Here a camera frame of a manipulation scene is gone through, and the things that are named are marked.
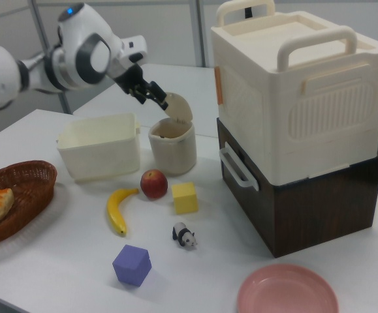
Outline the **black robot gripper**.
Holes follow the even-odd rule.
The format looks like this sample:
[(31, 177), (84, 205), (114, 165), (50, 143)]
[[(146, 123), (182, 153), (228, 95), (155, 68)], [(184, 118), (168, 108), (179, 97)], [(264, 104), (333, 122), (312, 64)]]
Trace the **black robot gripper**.
[(162, 110), (168, 108), (167, 93), (156, 82), (148, 83), (143, 78), (143, 70), (138, 63), (133, 63), (122, 74), (110, 74), (110, 78), (119, 85), (124, 93), (134, 96), (139, 103), (144, 104), (148, 98), (158, 104)]

